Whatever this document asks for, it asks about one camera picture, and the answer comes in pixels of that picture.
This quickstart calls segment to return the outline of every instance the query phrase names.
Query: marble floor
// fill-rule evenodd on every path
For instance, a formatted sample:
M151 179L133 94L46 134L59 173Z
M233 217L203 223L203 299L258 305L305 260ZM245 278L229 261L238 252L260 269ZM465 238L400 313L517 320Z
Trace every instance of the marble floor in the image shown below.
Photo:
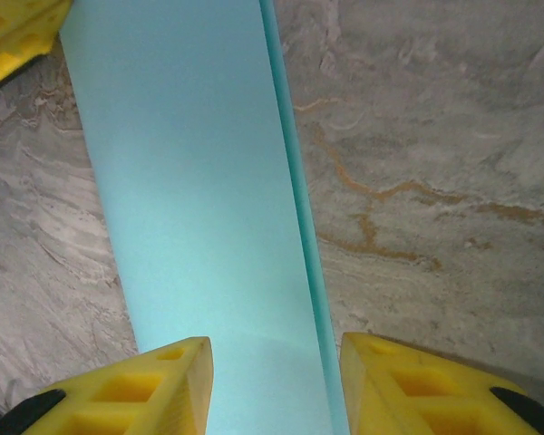
M544 0L277 0L338 336L544 402ZM135 352L63 53L0 91L0 402Z

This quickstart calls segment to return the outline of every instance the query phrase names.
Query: light blue strip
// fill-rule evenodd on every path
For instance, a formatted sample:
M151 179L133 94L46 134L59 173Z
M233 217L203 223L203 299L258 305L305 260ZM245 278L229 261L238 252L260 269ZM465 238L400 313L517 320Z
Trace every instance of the light blue strip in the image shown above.
M272 11L78 0L62 31L137 343L211 338L210 435L343 427Z
M306 261L306 271L310 294L316 319L316 332L320 342L320 352L325 369L326 388L331 410L331 417L335 434L349 434L348 420L346 418L345 398L343 396L343 384L341 383L338 355L335 347L335 333L330 316L330 307L326 297L325 279L316 243L315 224L308 197L308 185L300 144L296 131L296 120L290 97L287 72L282 55L282 44L277 26L273 0L260 0L262 17L268 45L268 55L272 66L272 75L276 87L280 120L284 132L284 141L287 147L288 167L292 177L292 186L296 202L296 213L300 236Z

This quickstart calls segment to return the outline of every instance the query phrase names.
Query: rectangular hole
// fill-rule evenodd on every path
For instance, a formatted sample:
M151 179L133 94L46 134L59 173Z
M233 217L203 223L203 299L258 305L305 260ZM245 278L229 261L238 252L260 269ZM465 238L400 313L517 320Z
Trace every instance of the rectangular hole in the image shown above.
M163 381L157 373L126 373L106 382L93 401L145 402Z
M73 415L59 435L123 435L133 423L133 416L118 412Z
M369 349L378 355L396 355L399 349L394 344L388 343L385 340L372 338L368 343Z
M7 71L13 69L18 64L18 59L10 53L0 53L0 70Z
M170 349L157 357L158 360L178 360L185 353L185 349L178 347L176 349Z
M409 397L458 396L461 393L452 378L434 369L397 369L391 375Z

